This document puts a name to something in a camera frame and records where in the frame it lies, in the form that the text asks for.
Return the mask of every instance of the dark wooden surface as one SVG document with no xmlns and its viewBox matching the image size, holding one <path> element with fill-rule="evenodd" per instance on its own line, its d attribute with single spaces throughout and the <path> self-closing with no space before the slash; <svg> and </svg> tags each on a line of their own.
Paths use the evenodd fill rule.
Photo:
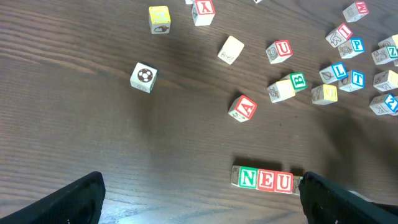
<svg viewBox="0 0 398 224">
<path fill-rule="evenodd" d="M 211 26 L 195 27 L 183 0 L 0 1 L 0 217 L 98 170 L 101 223 L 305 223 L 298 197 L 233 187 L 233 164 L 312 170 L 382 203 L 398 204 L 397 118 L 368 107 L 379 92 L 371 51 L 396 34 L 395 0 L 367 1 L 348 24 L 366 53 L 343 60 L 366 89 L 311 103 L 310 90 L 272 104 L 266 86 L 341 61 L 325 36 L 349 0 L 215 0 Z M 148 7 L 167 5 L 168 35 L 151 35 Z M 245 44 L 217 58 L 229 35 Z M 289 39 L 294 56 L 270 65 L 265 48 Z M 159 70 L 152 94 L 133 89 L 137 62 Z M 252 120 L 227 114 L 244 93 Z"/>
</svg>

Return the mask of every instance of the black object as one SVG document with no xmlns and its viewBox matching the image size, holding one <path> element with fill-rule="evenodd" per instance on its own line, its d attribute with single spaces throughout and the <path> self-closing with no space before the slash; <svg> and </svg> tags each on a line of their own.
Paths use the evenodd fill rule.
<svg viewBox="0 0 398 224">
<path fill-rule="evenodd" d="M 18 212 L 0 224 L 97 224 L 105 199 L 100 172 L 92 172 Z"/>
<path fill-rule="evenodd" d="M 309 224 L 398 223 L 398 208 L 369 203 L 338 184 L 306 172 L 298 186 Z"/>
</svg>

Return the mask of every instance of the white block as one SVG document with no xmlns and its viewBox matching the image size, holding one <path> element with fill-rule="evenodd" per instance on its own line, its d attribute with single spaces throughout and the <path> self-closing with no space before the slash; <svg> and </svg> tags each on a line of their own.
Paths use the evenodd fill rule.
<svg viewBox="0 0 398 224">
<path fill-rule="evenodd" d="M 244 44 L 235 37 L 230 36 L 218 52 L 218 57 L 228 64 L 232 64 L 242 52 Z"/>
<path fill-rule="evenodd" d="M 192 8 L 195 26 L 208 26 L 216 15 L 212 0 L 196 0 Z"/>
<path fill-rule="evenodd" d="M 132 72 L 130 84 L 132 87 L 150 93 L 156 81 L 157 70 L 147 65 L 137 63 Z"/>
<path fill-rule="evenodd" d="M 356 22 L 369 14 L 369 9 L 364 1 L 356 1 L 343 11 L 347 22 Z"/>
<path fill-rule="evenodd" d="M 292 81 L 290 80 L 277 81 L 276 83 L 270 85 L 267 89 L 269 98 L 273 103 L 287 100 L 296 95 Z"/>
<path fill-rule="evenodd" d="M 292 47 L 288 40 L 275 41 L 266 50 L 269 63 L 281 63 L 293 55 Z"/>
<path fill-rule="evenodd" d="M 380 91 L 388 91 L 398 88 L 398 74 L 388 70 L 374 76 L 373 86 Z"/>
</svg>

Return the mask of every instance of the soccer ball picture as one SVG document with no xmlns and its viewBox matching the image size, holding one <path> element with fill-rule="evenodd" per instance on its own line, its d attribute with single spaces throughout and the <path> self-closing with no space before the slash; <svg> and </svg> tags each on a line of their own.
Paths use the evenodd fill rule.
<svg viewBox="0 0 398 224">
<path fill-rule="evenodd" d="M 153 79 L 154 75 L 149 69 L 143 68 L 138 72 L 138 79 L 141 82 L 149 82 Z"/>
</svg>

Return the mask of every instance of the wood grain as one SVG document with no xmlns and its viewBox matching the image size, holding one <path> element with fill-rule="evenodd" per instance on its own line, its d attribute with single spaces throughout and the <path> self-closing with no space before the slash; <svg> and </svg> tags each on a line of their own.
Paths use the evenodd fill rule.
<svg viewBox="0 0 398 224">
<path fill-rule="evenodd" d="M 366 88 L 318 106 L 310 90 L 272 104 L 266 86 L 293 71 L 321 84 L 319 69 L 341 61 L 325 36 L 349 0 L 215 0 L 206 27 L 183 0 L 1 1 L 0 217 L 98 170 L 104 224 L 305 223 L 298 197 L 233 187 L 233 164 L 311 170 L 398 204 L 397 119 L 368 106 L 373 76 L 397 71 L 370 53 L 396 34 L 398 2 L 366 2 L 348 24 L 366 53 L 344 60 Z M 151 35 L 147 9 L 161 5 L 171 32 Z M 232 65 L 217 58 L 229 35 L 245 44 Z M 294 56 L 270 65 L 277 39 Z M 137 62 L 159 71 L 150 95 L 130 87 Z M 227 114 L 242 93 L 258 104 L 245 123 Z"/>
</svg>

